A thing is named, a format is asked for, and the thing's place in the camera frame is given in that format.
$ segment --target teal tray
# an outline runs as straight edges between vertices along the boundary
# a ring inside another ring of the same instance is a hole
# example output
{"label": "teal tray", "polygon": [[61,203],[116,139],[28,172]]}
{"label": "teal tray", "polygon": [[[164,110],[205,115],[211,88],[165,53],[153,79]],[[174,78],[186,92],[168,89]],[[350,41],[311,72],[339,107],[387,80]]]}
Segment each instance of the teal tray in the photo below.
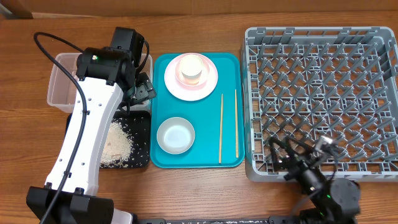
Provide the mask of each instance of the teal tray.
{"label": "teal tray", "polygon": [[[155,63],[154,88],[157,96],[152,100],[150,158],[161,168],[236,167],[244,158],[243,101],[238,59],[229,53],[203,54],[216,65],[218,83],[213,92],[198,101],[183,101],[166,88],[164,73],[171,60],[180,54],[165,54]],[[235,90],[238,101],[239,157],[235,151]],[[218,163],[220,145],[221,94],[224,94],[222,161]],[[163,151],[156,133],[166,119],[181,117],[195,129],[192,147],[182,154]]]}

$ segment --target white plastic bin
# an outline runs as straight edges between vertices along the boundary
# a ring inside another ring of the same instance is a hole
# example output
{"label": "white plastic bin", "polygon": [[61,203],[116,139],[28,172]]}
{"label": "white plastic bin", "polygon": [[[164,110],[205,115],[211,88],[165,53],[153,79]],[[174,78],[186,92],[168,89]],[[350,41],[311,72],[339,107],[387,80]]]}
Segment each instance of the white plastic bin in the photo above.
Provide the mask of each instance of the white plastic bin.
{"label": "white plastic bin", "polygon": [[[68,72],[77,80],[76,61],[80,53],[62,53],[58,54],[55,59],[63,65]],[[141,55],[141,63],[146,54]],[[152,57],[149,55],[145,67],[142,72],[146,72],[149,79],[152,81]],[[75,106],[76,87],[69,80],[69,78],[57,67],[53,66],[51,71],[49,90],[47,92],[47,103],[50,106],[55,106],[66,113],[72,113]],[[143,102],[141,105],[135,105],[130,110],[145,110],[150,112],[150,100]]]}

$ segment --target wooden chopstick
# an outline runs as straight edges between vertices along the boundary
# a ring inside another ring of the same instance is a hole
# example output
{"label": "wooden chopstick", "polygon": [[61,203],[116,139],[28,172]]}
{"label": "wooden chopstick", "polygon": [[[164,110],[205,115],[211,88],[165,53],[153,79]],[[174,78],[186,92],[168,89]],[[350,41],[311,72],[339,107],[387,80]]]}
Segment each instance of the wooden chopstick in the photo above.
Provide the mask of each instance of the wooden chopstick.
{"label": "wooden chopstick", "polygon": [[239,139],[238,139],[238,101],[236,99],[236,90],[235,90],[235,149],[236,149],[236,158],[239,157]]}
{"label": "wooden chopstick", "polygon": [[218,163],[221,163],[221,145],[223,143],[223,107],[224,107],[224,97],[221,94],[221,118],[220,118],[220,149],[218,151]]}

